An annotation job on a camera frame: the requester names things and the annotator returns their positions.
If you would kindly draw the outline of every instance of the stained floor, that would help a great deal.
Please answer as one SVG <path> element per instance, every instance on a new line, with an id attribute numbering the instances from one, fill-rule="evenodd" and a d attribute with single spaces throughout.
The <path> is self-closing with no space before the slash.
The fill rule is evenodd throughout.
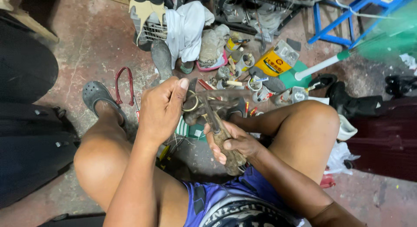
<path id="1" fill-rule="evenodd" d="M 323 26 L 333 21 L 339 12 L 322 7 Z M 358 33 L 357 22 L 355 33 Z M 54 87 L 36 104 L 60 106 L 67 110 L 68 119 L 82 136 L 97 120 L 87 109 L 81 97 L 82 86 L 90 80 L 101 81 L 115 97 L 114 75 L 127 66 L 133 72 L 133 86 L 137 99 L 143 90 L 158 83 L 159 75 L 149 52 L 143 52 L 132 42 L 134 26 L 128 14 L 128 6 L 110 0 L 59 0 L 51 28 L 60 37 L 58 44 L 47 43 L 57 58 L 60 71 Z M 348 37 L 347 24 L 336 27 L 333 33 Z M 317 41 L 305 45 L 314 34 L 312 10 L 302 11 L 287 24 L 275 39 L 291 38 L 302 43 L 300 60 L 313 66 L 341 51 L 341 46 Z M 259 42 L 251 41 L 245 47 L 255 58 Z M 369 62 L 360 57 L 334 64 L 322 73 L 334 73 L 347 84 L 349 94 L 355 97 L 383 95 L 384 77 L 390 74 L 412 75 L 404 67 L 389 67 Z M 174 71 L 179 77 L 199 77 L 208 80 L 215 73 L 190 75 Z M 119 80 L 122 109 L 129 120 L 128 133 L 134 139 L 137 123 L 135 111 L 128 105 L 129 88 L 126 74 Z M 316 96 L 324 96 L 317 91 Z M 262 111 L 274 108 L 271 103 L 258 105 Z M 213 160 L 208 147 L 200 141 L 185 141 L 178 157 L 191 173 L 201 176 L 224 174 L 224 168 Z M 338 203 L 352 212 L 368 226 L 414 226 L 417 222 L 417 184 L 399 179 L 354 171 L 352 176 L 336 174 L 336 186 L 326 189 Z M 21 201 L 0 210 L 0 223 L 4 227 L 35 227 L 46 220 L 64 213 L 70 215 L 100 213 L 101 208 L 81 189 L 73 167 L 38 191 Z"/>

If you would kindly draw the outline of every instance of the bare leg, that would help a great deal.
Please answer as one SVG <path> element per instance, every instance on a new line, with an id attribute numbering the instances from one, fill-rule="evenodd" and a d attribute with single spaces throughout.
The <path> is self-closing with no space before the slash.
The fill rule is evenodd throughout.
<path id="1" fill-rule="evenodd" d="M 81 187 L 106 212 L 129 161 L 132 144 L 119 126 L 122 116 L 111 105 L 99 101 L 96 110 L 100 117 L 83 136 L 74 165 Z M 189 203 L 187 189 L 158 168 L 154 182 L 159 226 L 183 226 Z"/>
<path id="2" fill-rule="evenodd" d="M 298 102 L 251 118 L 233 114 L 230 122 L 246 132 L 274 136 L 268 149 L 318 184 L 339 131 L 336 111 L 314 100 Z"/>

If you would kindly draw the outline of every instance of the gray crate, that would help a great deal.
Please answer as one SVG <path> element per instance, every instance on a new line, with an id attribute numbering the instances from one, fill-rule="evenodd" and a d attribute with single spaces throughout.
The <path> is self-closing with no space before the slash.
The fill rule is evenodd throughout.
<path id="1" fill-rule="evenodd" d="M 135 24 L 136 32 L 139 34 L 141 28 L 141 19 L 138 18 L 136 14 L 136 8 L 133 6 L 131 9 L 131 18 Z M 146 20 L 145 24 L 142 27 L 142 33 L 139 37 L 141 42 L 150 41 L 154 39 L 166 40 L 166 35 L 168 33 L 168 28 L 166 26 L 166 19 L 163 16 L 162 26 L 159 23 L 158 16 L 156 13 L 152 13 L 149 18 Z"/>

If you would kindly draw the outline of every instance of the green broom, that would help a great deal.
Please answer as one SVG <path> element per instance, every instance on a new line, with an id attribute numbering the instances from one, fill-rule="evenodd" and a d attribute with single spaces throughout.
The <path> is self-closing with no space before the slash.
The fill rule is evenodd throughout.
<path id="1" fill-rule="evenodd" d="M 297 81 L 323 68 L 357 53 L 367 59 L 387 62 L 402 53 L 413 55 L 417 51 L 417 0 L 393 12 L 383 19 L 360 43 L 350 50 L 343 50 L 335 56 L 301 72 L 295 73 Z"/>

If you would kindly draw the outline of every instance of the green and white striped fabric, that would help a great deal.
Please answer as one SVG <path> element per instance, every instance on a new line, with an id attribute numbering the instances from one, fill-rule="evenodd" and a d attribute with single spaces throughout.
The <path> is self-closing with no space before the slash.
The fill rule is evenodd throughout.
<path id="1" fill-rule="evenodd" d="M 180 122 L 178 123 L 177 129 L 175 129 L 176 134 L 181 136 L 188 136 L 189 125 L 185 123 L 182 115 L 180 117 Z"/>

